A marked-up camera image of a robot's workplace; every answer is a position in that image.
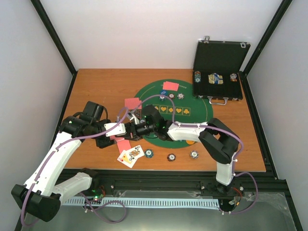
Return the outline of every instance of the white wall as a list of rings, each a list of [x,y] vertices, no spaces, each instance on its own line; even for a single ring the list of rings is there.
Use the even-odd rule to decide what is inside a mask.
[[[192,68],[197,40],[251,43],[281,0],[42,0],[76,68]]]
[[[295,0],[248,75],[279,177],[308,230],[308,1]]]
[[[13,230],[20,209],[11,196],[42,161],[71,75],[31,2],[0,7],[0,230]]]

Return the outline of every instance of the wooden tabletop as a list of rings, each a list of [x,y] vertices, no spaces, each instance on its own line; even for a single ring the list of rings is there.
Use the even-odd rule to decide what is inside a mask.
[[[133,98],[145,85],[161,79],[180,79],[192,82],[189,69],[79,69],[67,105],[64,118],[80,112],[87,101],[93,101],[107,108],[109,118],[114,121],[124,107],[125,98]],[[239,102],[228,101],[227,105],[213,105],[214,117],[220,119],[244,142],[244,151],[238,156],[237,171],[265,171],[263,158],[245,98]],[[154,146],[145,140],[131,141],[131,146],[141,145],[143,150],[152,149],[152,158],[139,158],[132,170],[183,170],[215,171],[216,162],[201,143],[180,149]],[[199,152],[197,159],[189,154]],[[176,160],[167,161],[167,155],[174,153]],[[85,140],[74,152],[66,168],[129,169],[117,161],[117,145],[99,149],[95,140]]]

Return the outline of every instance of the black metal frame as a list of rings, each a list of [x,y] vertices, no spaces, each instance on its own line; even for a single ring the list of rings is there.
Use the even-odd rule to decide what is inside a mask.
[[[75,79],[77,77],[77,71],[75,70],[63,44],[61,43],[50,19],[48,18],[40,0],[31,0],[35,9],[37,10],[41,20],[43,21],[46,29],[48,30],[52,40],[54,41],[56,47],[58,48],[60,54],[62,55],[67,67],[72,73],[72,81],[67,93],[63,109],[58,121],[58,126],[60,125],[66,106],[73,89]],[[244,94],[247,100],[250,115],[254,124],[257,139],[260,145],[264,163],[266,166],[266,172],[263,173],[253,173],[260,192],[280,192],[284,193],[291,211],[293,220],[297,230],[303,230],[301,223],[299,221],[287,182],[285,180],[278,180],[277,172],[270,154],[270,150],[264,135],[264,131],[257,113],[256,105],[253,100],[253,96],[250,91],[250,87],[247,81],[247,75],[251,70],[252,66],[256,62],[260,53],[262,52],[264,46],[268,42],[272,33],[274,32],[276,26],[280,22],[284,13],[288,9],[292,0],[283,0],[275,13],[272,21],[270,22],[267,30],[265,31],[262,39],[260,40],[256,50],[254,51],[251,59],[249,60],[244,72],[240,73],[241,82],[244,90]],[[96,170],[106,179],[109,184],[114,187],[110,191],[112,193],[114,190],[166,190],[166,191],[200,191],[203,195],[209,195],[207,191],[201,190],[201,185],[206,182],[212,181],[215,177],[215,172],[175,172],[175,171],[126,171],[126,170]],[[59,176],[58,181],[64,181],[73,177],[78,172],[78,169],[64,169]],[[241,185],[248,191],[254,191],[255,187],[249,176],[242,176]],[[16,231],[20,230],[20,223],[16,226]]]

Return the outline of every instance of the cable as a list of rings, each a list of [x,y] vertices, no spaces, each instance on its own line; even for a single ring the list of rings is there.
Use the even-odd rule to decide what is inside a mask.
[[[251,209],[256,204],[256,202],[258,200],[259,190],[258,190],[257,182],[256,182],[255,178],[253,177],[253,175],[251,175],[251,173],[249,173],[249,172],[241,172],[241,173],[235,175],[235,177],[239,177],[239,176],[244,175],[244,174],[249,175],[251,177],[252,181],[254,182],[255,188],[256,188],[256,198],[253,201],[253,203],[249,207],[247,207],[246,209],[243,209],[242,211],[239,211],[239,212],[230,212],[230,214],[236,215],[236,214],[247,212],[249,209]]]
[[[243,195],[242,195],[241,191],[239,191],[237,188],[234,188],[234,187],[232,187],[232,189],[233,189],[234,191],[236,191],[236,192],[237,192],[237,194],[239,194],[239,195],[240,195],[240,200],[238,201],[238,202],[240,202],[240,201],[241,201],[241,199],[242,199],[242,197],[243,197]]]
[[[108,111],[107,111],[107,108],[103,107],[103,110],[104,110],[105,113],[106,113],[106,119],[108,119]]]
[[[89,207],[91,208],[91,211],[93,211],[93,213],[95,213],[96,216],[98,216],[101,220],[103,220],[103,221],[106,222],[106,223],[109,223],[109,224],[116,224],[116,223],[119,223],[119,222],[123,221],[123,220],[125,219],[126,215],[127,215],[126,207],[125,207],[125,205],[124,205],[121,201],[116,201],[116,200],[114,200],[114,201],[107,202],[106,204],[104,204],[104,205],[102,205],[102,206],[99,206],[99,207],[97,207],[97,208],[93,208],[93,206],[91,205],[91,202],[88,200],[88,198],[85,196],[85,194],[83,194],[82,192],[80,192],[79,194],[82,195],[82,196],[85,198],[87,204],[88,204]],[[124,208],[124,215],[123,215],[119,220],[115,220],[115,221],[107,220],[106,218],[101,217],[101,216],[97,213],[97,210],[102,209],[102,208],[104,208],[104,207],[106,207],[107,205],[112,204],[112,203],[118,203],[118,204],[122,205],[122,207]]]
[[[131,113],[134,113],[144,102],[148,101],[149,99],[153,98],[153,97],[159,97],[159,96],[164,96],[165,98],[167,98],[168,100],[171,101],[172,103],[172,107],[173,107],[173,112],[172,112],[172,123],[174,125],[177,125],[177,126],[181,126],[182,128],[197,128],[198,125],[191,125],[191,124],[181,124],[181,123],[177,123],[175,121],[175,105],[174,105],[174,102],[172,99],[170,99],[168,96],[165,96],[165,95],[152,95],[148,98],[146,98],[145,100],[143,100],[134,110],[131,111]],[[208,125],[200,125],[199,126],[200,128],[209,128],[209,129],[212,129],[212,130],[216,130],[216,131],[220,131],[220,132],[223,132],[233,138],[235,138],[240,144],[241,144],[241,148],[240,150],[238,150],[233,156],[232,156],[232,161],[235,161],[235,158],[238,156],[238,154],[240,154],[242,152],[242,150],[244,149],[244,143],[241,141],[241,139],[236,136],[235,134],[229,132],[229,131],[226,131],[226,130],[223,130],[223,129],[220,129],[220,128],[216,128],[216,127],[213,127],[213,126],[208,126]],[[235,164],[232,165],[232,173],[234,174],[234,168],[235,168]]]
[[[104,135],[104,134],[106,134],[107,132],[113,130],[114,128],[116,128],[119,124],[121,124],[121,123],[125,120],[125,118],[126,118],[126,116],[127,116],[127,114],[128,114],[128,108],[127,108],[127,107],[124,107],[124,108],[121,109],[121,112],[122,112],[123,110],[125,110],[125,109],[126,109],[126,112],[124,113],[123,117],[122,117],[112,128],[110,128],[110,129],[108,129],[108,130],[106,130],[106,131],[103,131],[103,132],[94,134],[94,135],[80,136],[80,137],[75,137],[75,138],[71,138],[71,139],[69,139],[69,140],[66,140],[66,141],[64,141],[63,143],[60,143],[60,144],[55,148],[56,151],[58,152],[58,151],[59,151],[59,148],[61,148],[63,145],[65,145],[65,144],[67,144],[67,143],[69,143],[69,142],[71,142],[71,141],[83,140],[83,139],[89,139],[89,138],[95,138],[95,137]],[[39,171],[38,171],[36,177],[34,178],[34,181],[35,181],[35,182],[38,181],[38,179],[39,179],[39,177],[40,177],[40,175],[41,175],[41,173],[42,173],[44,167],[47,165],[48,161],[51,159],[51,157],[55,154],[56,151],[52,151],[52,152],[50,153],[50,155],[46,158],[46,160],[45,160],[44,163],[42,164],[42,167],[39,169]],[[21,209],[20,220],[21,220],[22,225],[23,225],[23,226],[26,226],[26,227],[31,227],[31,226],[33,226],[33,225],[36,224],[36,223],[38,222],[38,220],[39,220],[39,219],[36,219],[36,220],[35,220],[34,222],[32,222],[31,224],[26,224],[26,223],[25,223],[26,204],[27,204],[28,199],[29,199],[29,197],[30,197],[30,194],[31,194],[31,192],[32,192],[32,190],[33,190],[33,188],[34,188],[34,186],[35,186],[35,184],[36,184],[35,182],[30,186],[30,188],[29,188],[29,190],[28,190],[28,192],[27,192],[27,194],[26,194],[26,196],[25,196],[25,199],[24,199],[24,202],[23,202],[23,206],[22,206],[22,209]]]

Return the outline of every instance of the green circle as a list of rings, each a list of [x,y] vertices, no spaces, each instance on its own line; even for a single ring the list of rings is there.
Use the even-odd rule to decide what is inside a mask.
[[[176,111],[175,120],[182,123],[202,123],[213,118],[213,108],[209,103],[208,99],[197,99],[193,96],[193,85],[176,79],[163,79],[153,83],[150,83],[143,87],[135,97],[138,97],[141,101],[150,97],[151,95],[160,94],[163,89],[163,83],[165,81],[170,81],[173,83],[179,83],[178,91],[167,90],[167,96],[169,94],[174,94],[175,98],[173,102],[175,104]],[[177,95],[179,93],[184,94],[184,99],[178,99]],[[146,105],[153,104],[157,106],[160,114],[164,119],[172,119],[172,112],[169,111],[172,107],[170,100],[165,99],[160,101],[159,97],[153,97],[142,104],[142,107]],[[150,135],[149,138],[144,137],[149,143],[154,145],[164,147],[164,148],[184,148],[190,146],[186,141],[162,141],[159,138],[153,139],[155,135]]]

